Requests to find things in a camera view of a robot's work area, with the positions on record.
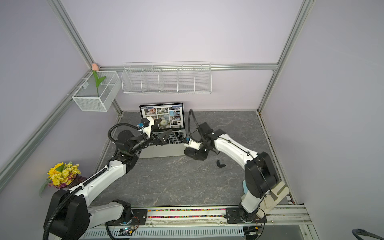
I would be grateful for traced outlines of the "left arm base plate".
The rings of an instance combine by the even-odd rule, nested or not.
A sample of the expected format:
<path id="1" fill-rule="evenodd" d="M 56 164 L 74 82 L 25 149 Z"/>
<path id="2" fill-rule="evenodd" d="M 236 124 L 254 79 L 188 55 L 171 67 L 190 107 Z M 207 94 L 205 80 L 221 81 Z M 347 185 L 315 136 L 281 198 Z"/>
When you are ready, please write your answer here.
<path id="1" fill-rule="evenodd" d="M 123 210 L 122 216 L 117 220 L 109 221 L 109 226 L 143 226 L 147 220 L 147 209 Z"/>

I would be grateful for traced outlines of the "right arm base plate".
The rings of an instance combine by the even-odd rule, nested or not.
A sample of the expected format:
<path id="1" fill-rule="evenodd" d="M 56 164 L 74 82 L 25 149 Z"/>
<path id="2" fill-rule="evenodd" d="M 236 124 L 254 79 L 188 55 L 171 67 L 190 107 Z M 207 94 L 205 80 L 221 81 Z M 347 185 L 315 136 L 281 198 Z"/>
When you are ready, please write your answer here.
<path id="1" fill-rule="evenodd" d="M 267 222 L 267 218 L 263 213 L 248 213 L 246 210 L 239 207 L 226 208 L 224 218 L 227 220 L 228 224 L 263 224 Z"/>

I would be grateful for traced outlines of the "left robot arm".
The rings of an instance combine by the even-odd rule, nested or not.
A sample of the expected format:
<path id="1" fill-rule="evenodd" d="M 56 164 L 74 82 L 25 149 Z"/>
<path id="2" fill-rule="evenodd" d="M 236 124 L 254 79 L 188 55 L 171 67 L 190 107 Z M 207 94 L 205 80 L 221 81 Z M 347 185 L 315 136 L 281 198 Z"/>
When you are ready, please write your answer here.
<path id="1" fill-rule="evenodd" d="M 109 185 L 133 169 L 139 159 L 140 152 L 150 144 L 164 145 L 172 129 L 156 136 L 152 132 L 154 125 L 161 121 L 147 117 L 138 125 L 126 126 L 139 131 L 139 136 L 129 130 L 121 131 L 118 137 L 112 137 L 112 131 L 122 124 L 116 124 L 108 131 L 108 138 L 115 146 L 114 156 L 100 171 L 69 190 L 58 190 L 52 197 L 44 223 L 43 239 L 49 234 L 63 240 L 78 240 L 93 227 L 110 221 L 121 220 L 124 224 L 132 224 L 137 217 L 131 210 L 131 204 L 114 200 L 109 204 L 91 207 L 95 198 Z"/>

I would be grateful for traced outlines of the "black mouse battery cover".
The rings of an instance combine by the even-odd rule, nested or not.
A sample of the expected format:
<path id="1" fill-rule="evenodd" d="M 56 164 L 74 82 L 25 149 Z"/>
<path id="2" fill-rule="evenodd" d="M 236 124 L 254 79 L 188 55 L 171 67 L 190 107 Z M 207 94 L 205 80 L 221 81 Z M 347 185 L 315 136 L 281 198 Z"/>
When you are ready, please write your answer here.
<path id="1" fill-rule="evenodd" d="M 226 167 L 226 165 L 225 165 L 225 164 L 222 164 L 222 163 L 220 162 L 220 160 L 217 160 L 217 161 L 216 161 L 216 165 L 217 165 L 217 167 L 220 168 L 220 169 Z"/>

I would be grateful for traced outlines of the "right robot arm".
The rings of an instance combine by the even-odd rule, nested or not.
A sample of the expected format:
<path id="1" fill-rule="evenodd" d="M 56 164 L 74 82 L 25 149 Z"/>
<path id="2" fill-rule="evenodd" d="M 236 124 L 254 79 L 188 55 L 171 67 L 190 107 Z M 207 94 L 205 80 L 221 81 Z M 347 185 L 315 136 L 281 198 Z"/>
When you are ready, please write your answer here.
<path id="1" fill-rule="evenodd" d="M 238 219 L 246 223 L 253 221 L 266 195 L 271 194 L 279 183 L 271 157 L 266 152 L 247 149 L 223 130 L 213 130 L 206 122 L 199 124 L 193 110 L 188 114 L 187 132 L 184 139 L 186 156 L 204 161 L 210 151 L 224 153 L 243 168 L 248 191 L 239 203 Z"/>

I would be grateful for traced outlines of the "silver laptop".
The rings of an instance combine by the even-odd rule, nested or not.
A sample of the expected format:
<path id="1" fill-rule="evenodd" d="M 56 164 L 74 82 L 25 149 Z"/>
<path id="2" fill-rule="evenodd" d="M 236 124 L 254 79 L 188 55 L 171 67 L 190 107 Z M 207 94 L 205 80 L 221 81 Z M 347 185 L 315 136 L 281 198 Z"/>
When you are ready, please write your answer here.
<path id="1" fill-rule="evenodd" d="M 162 103 L 152 105 L 140 105 L 142 118 L 166 119 L 168 125 L 165 129 L 154 129 L 154 135 L 172 129 L 172 133 L 163 146 L 150 144 L 142 150 L 140 158 L 177 157 L 184 155 L 184 138 L 186 137 L 185 115 L 183 103 Z"/>

